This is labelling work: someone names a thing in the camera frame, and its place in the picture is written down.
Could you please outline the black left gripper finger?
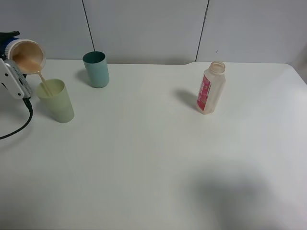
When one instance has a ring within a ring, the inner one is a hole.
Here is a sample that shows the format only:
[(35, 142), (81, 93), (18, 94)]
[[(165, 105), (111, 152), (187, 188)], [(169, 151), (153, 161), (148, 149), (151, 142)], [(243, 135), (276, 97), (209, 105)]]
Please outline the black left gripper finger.
[(8, 45), (9, 42), (16, 40), (17, 36), (20, 35), (19, 31), (12, 31), (12, 32), (0, 32), (0, 53), (5, 53), (5, 47)]

